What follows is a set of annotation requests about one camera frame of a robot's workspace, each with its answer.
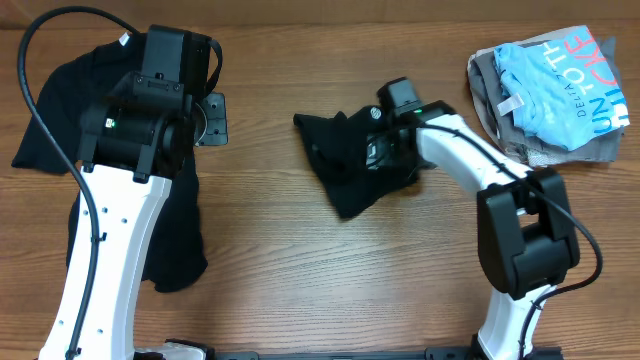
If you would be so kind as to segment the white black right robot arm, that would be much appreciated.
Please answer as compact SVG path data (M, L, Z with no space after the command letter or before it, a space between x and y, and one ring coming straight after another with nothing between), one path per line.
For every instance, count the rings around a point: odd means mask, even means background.
M561 176L501 154L447 103L422 102L406 77L377 98L367 166L438 167L476 199L478 258L492 286L486 319L470 345L430 347L426 358L562 358L560 348L532 343L549 294L580 261Z

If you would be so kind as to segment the black polo shirt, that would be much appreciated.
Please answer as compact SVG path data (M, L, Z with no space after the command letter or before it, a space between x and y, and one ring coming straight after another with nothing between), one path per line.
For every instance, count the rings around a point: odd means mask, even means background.
M358 216L379 198L413 185L406 170L368 170L365 166L369 134L393 129L391 116L379 106L365 106L351 116L338 112L332 118L296 114L293 123L301 135L311 168L324 186L338 216Z

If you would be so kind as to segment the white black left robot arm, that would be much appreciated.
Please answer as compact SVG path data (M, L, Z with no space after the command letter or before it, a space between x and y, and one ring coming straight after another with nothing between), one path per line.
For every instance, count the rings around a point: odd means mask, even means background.
M211 359L186 340L138 348L134 314L151 236L173 179L197 146L223 145L222 67L209 36L159 25L139 70L81 116L78 222L43 359Z

